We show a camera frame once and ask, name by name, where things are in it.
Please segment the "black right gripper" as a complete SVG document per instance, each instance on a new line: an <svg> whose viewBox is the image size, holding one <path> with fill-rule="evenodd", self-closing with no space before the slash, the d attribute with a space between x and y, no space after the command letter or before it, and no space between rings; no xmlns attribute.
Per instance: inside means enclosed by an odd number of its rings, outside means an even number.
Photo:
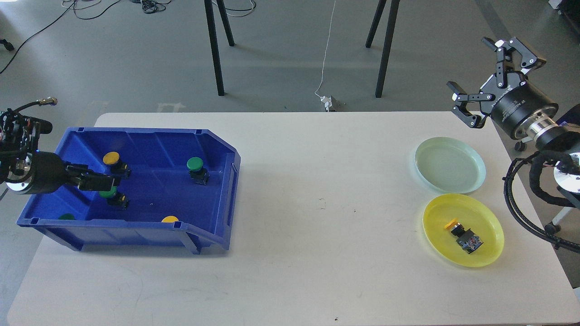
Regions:
<svg viewBox="0 0 580 326"><path fill-rule="evenodd" d="M479 94L467 94L455 81L448 81L452 90L454 106L451 112L469 128L480 129L487 117L501 128L511 139L527 136L524 122L539 111L554 117L559 106L525 76L528 72L541 68L546 60L537 56L530 46L517 37L509 40L493 41L483 37L481 42L496 53L494 75L482 85ZM520 64L513 63L513 53L521 57ZM481 115L467 110L468 103L481 103Z"/></svg>

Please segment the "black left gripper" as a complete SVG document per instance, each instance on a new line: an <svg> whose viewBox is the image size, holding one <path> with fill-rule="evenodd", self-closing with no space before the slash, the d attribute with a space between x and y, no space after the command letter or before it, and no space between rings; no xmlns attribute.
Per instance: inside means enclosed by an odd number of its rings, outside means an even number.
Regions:
<svg viewBox="0 0 580 326"><path fill-rule="evenodd" d="M65 165L57 154L46 151L28 154L25 162L29 167L27 179L9 183L9 189L18 194L48 194L64 184L78 186L81 191L109 192L116 182L114 177L96 173L85 164Z"/></svg>

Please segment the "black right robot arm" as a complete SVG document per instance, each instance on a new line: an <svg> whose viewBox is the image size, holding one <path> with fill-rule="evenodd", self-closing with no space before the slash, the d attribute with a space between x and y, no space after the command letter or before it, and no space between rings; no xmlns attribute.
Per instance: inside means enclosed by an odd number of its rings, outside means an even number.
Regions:
<svg viewBox="0 0 580 326"><path fill-rule="evenodd" d="M514 219L531 234L555 249L578 253L578 243L557 234L561 219L579 209L579 126L557 123L554 117L559 106L530 82L529 72L541 68L546 63L544 58L516 37L497 41L483 37L481 41L496 55L494 72L474 94L449 81L452 113L474 129L483 128L490 118L511 139L534 143L536 151L514 159L503 178L505 202ZM531 192L548 204L562 207L543 227L530 221L514 198L513 181L526 164L530 166Z"/></svg>

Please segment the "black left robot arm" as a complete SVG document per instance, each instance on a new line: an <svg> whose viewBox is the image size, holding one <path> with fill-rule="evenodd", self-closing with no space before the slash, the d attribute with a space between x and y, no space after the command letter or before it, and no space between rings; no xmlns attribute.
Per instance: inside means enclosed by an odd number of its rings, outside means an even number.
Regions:
<svg viewBox="0 0 580 326"><path fill-rule="evenodd" d="M109 191L119 186L119 176L96 173L87 165L64 161L56 153L39 151L39 138L52 132L52 123L26 116L22 111L57 103L56 98L46 97L1 112L1 183L26 195L50 194L66 184L81 191Z"/></svg>

